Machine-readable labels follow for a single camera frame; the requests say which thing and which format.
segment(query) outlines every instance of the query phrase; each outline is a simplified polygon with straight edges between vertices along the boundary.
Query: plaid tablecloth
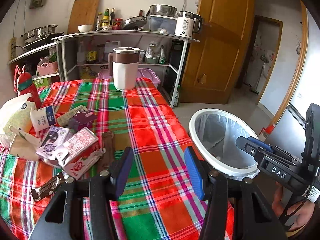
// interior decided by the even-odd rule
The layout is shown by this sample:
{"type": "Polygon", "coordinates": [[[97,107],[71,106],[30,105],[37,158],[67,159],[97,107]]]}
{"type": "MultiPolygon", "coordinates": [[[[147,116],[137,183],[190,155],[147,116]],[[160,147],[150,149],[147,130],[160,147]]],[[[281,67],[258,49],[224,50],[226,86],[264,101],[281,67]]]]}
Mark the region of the plaid tablecloth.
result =
{"type": "MultiPolygon", "coordinates": [[[[105,131],[115,133],[116,158],[132,147],[134,162],[124,194],[111,202],[120,240],[198,239],[206,203],[194,194],[184,163],[184,149],[192,142],[150,80],[138,79],[136,89],[126,92],[116,90],[108,80],[54,83],[39,94],[42,106],[54,106],[56,117],[81,104],[87,106],[98,116],[92,130],[99,138],[105,131]]],[[[58,171],[42,161],[0,154],[0,213],[19,239],[28,239],[50,201],[34,202],[30,189],[58,171]]],[[[95,173],[93,166],[85,177],[95,173]]],[[[89,221],[85,199],[86,239],[91,239],[89,221]]],[[[232,238],[232,227],[229,205],[226,239],[232,238]]]]}

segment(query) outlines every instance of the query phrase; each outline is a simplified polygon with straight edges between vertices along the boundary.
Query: door frame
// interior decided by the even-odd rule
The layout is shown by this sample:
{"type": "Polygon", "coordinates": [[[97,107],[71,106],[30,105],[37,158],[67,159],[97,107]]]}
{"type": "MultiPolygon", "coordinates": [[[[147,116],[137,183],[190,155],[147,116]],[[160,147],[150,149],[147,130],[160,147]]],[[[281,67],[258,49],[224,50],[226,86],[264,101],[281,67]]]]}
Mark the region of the door frame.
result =
{"type": "Polygon", "coordinates": [[[271,23],[271,24],[274,24],[274,25],[277,25],[279,26],[279,34],[278,34],[278,40],[277,40],[277,44],[276,44],[276,48],[275,48],[275,56],[273,58],[273,61],[272,61],[272,64],[270,66],[270,69],[268,71],[268,76],[266,78],[266,81],[264,82],[263,84],[263,87],[262,87],[262,90],[261,92],[259,93],[259,96],[257,98],[257,101],[256,101],[256,105],[259,103],[267,85],[268,85],[268,82],[270,80],[270,77],[271,77],[271,74],[272,74],[272,71],[273,71],[273,68],[275,66],[275,63],[276,63],[276,59],[277,59],[277,56],[278,56],[278,52],[279,52],[279,47],[280,47],[280,42],[281,42],[281,35],[282,35],[282,27],[283,27],[283,22],[282,21],[279,21],[279,20],[276,20],[276,19],[272,19],[272,18],[268,18],[268,17],[264,17],[264,16],[260,16],[260,15],[256,15],[257,19],[259,20],[259,23],[260,22],[267,22],[267,23],[271,23]]]}
{"type": "Polygon", "coordinates": [[[300,0],[300,4],[301,4],[301,18],[302,18],[302,39],[301,39],[301,50],[298,58],[298,63],[297,63],[295,72],[293,74],[292,81],[287,90],[287,93],[284,96],[284,99],[281,105],[279,106],[278,111],[276,112],[275,116],[272,118],[270,125],[276,124],[280,120],[284,111],[286,110],[286,107],[289,104],[294,94],[294,91],[298,85],[298,82],[303,70],[303,65],[306,59],[307,45],[308,45],[308,32],[309,32],[308,17],[307,17],[307,8],[301,0],[300,0]]]}

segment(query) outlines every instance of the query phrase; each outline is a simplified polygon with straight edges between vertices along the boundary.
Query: white trash bin rim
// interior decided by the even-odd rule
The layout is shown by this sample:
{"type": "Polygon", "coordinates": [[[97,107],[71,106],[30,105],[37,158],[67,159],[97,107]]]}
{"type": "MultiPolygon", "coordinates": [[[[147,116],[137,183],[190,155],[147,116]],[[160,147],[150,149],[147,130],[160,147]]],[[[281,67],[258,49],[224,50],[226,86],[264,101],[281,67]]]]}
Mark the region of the white trash bin rim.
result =
{"type": "Polygon", "coordinates": [[[258,139],[256,133],[251,129],[249,125],[247,125],[244,121],[242,121],[240,118],[236,117],[233,114],[230,114],[226,111],[219,110],[219,109],[213,109],[213,108],[208,108],[208,109],[202,109],[199,110],[198,112],[194,113],[193,116],[191,117],[191,120],[189,122],[189,133],[190,137],[193,141],[193,143],[196,145],[198,148],[200,154],[202,157],[215,169],[218,171],[227,174],[229,176],[233,177],[246,177],[248,175],[251,175],[257,171],[257,163],[256,165],[251,165],[250,167],[239,169],[239,168],[234,168],[229,165],[226,165],[225,163],[219,161],[216,159],[201,143],[200,139],[198,138],[197,132],[196,132],[196,119],[201,117],[202,115],[205,114],[216,114],[220,116],[225,116],[226,118],[229,118],[233,121],[235,121],[237,124],[239,124],[241,127],[245,128],[246,131],[249,133],[250,136],[255,137],[258,139]]]}

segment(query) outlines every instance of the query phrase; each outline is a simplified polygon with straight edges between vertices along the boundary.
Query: doorway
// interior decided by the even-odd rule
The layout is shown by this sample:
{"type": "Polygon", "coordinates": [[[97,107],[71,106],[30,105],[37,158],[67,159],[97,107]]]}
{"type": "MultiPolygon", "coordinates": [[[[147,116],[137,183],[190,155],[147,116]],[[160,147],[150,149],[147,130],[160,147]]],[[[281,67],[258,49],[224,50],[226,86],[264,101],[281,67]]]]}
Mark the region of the doorway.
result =
{"type": "Polygon", "coordinates": [[[252,34],[236,88],[247,87],[256,104],[268,84],[278,55],[283,22],[255,15],[252,34]]]}

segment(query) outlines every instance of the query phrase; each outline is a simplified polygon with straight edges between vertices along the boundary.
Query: red thermos bottle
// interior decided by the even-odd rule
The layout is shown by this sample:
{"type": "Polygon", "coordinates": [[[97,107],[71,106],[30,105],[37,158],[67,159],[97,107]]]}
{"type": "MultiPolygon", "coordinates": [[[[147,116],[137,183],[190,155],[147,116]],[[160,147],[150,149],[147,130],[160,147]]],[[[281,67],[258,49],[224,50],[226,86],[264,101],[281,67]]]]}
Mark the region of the red thermos bottle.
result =
{"type": "Polygon", "coordinates": [[[37,109],[41,108],[41,100],[36,86],[32,82],[32,76],[30,73],[24,71],[24,66],[20,69],[19,66],[16,65],[16,70],[14,72],[14,91],[16,93],[18,92],[18,96],[31,93],[31,97],[28,101],[34,102],[37,109]]]}

